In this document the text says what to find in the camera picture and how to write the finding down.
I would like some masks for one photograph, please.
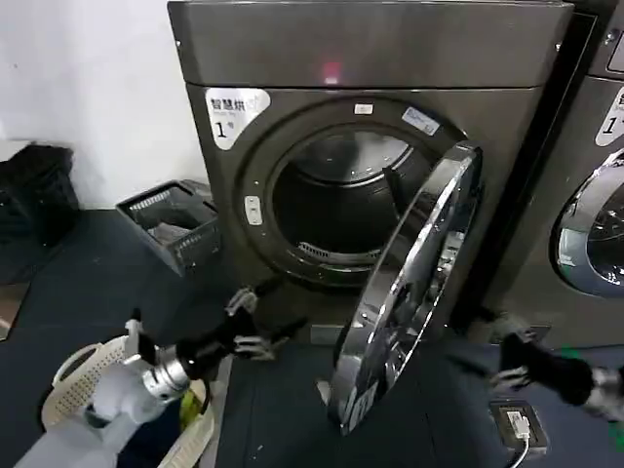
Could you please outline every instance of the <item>gray plastic basket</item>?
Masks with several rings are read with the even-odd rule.
[[[118,204],[117,210],[180,276],[220,249],[215,209],[186,182],[166,182]]]

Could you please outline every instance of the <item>power cord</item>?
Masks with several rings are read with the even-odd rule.
[[[522,452],[509,464],[509,468],[518,468],[521,463],[525,461],[525,458],[527,458],[530,440],[530,424],[528,423],[528,418],[523,416],[519,411],[508,411],[507,417],[509,417],[509,422],[511,422],[516,437],[522,440],[524,444]]]

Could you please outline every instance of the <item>white sticker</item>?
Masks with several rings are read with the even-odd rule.
[[[372,108],[373,108],[372,104],[355,104],[353,113],[356,115],[371,115]]]
[[[271,96],[256,88],[209,88],[206,106],[214,143],[230,149],[243,130],[271,104]]]
[[[440,124],[438,122],[413,107],[408,107],[408,110],[405,111],[402,119],[419,129],[421,132],[427,134],[429,137],[432,137],[440,128]]]
[[[351,411],[351,417],[349,418],[349,431],[355,429],[355,426],[360,424],[364,416],[367,415],[374,403],[374,397],[377,394],[377,380],[364,394],[355,402]]]
[[[624,87],[620,88],[604,117],[603,124],[596,134],[596,144],[607,146],[622,135],[624,135]]]
[[[245,215],[247,222],[252,226],[262,224],[262,210],[260,209],[260,198],[254,195],[245,197]]]

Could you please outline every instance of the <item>white plastic basket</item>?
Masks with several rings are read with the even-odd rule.
[[[72,354],[58,368],[52,379],[52,391],[41,409],[41,421],[46,428],[64,420],[86,405],[101,373],[112,363],[124,360],[125,336],[119,336],[106,343],[90,344]],[[79,359],[93,353],[70,375],[64,376]],[[204,397],[206,389],[201,381],[193,382],[191,389]],[[160,462],[158,468],[192,468],[202,455],[215,431],[215,415],[211,405],[186,427]]]

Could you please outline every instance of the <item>front-loading washer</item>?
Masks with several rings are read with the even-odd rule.
[[[190,1],[169,9],[229,258],[246,284],[288,280],[260,304],[267,327],[306,316],[314,341],[335,339],[405,208],[458,143],[474,142],[483,168],[469,186],[478,186],[479,206],[455,242],[431,321],[444,325],[572,7]]]
[[[624,5],[574,15],[574,73],[481,297],[554,347],[624,343]]]

